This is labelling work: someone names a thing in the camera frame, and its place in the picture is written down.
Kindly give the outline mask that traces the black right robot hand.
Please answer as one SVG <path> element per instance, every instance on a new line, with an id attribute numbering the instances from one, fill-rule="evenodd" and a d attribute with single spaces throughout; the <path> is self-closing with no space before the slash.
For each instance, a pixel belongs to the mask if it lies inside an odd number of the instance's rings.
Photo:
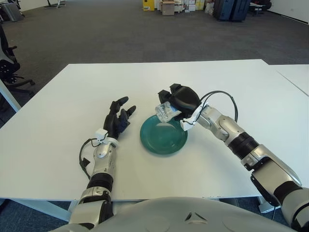
<path id="1" fill-rule="evenodd" d="M 158 93 L 160 103 L 169 102 L 172 107 L 181 113 L 175 116 L 175 120 L 182 120 L 192 116 L 194 111 L 201 105 L 201 99 L 190 88 L 181 84 L 172 84 L 170 92 L 161 90 Z"/>

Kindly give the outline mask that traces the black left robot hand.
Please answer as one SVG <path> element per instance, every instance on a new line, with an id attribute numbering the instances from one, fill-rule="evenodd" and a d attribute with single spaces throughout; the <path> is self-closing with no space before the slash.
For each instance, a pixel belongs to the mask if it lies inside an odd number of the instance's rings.
<path id="1" fill-rule="evenodd" d="M 118 139 L 119 135 L 130 125 L 128 119 L 136 110 L 136 106 L 129 109 L 121 109 L 121 107 L 128 101 L 128 96 L 122 97 L 113 101 L 110 105 L 109 114 L 105 118 L 103 129 L 107 131 L 110 138 Z"/>

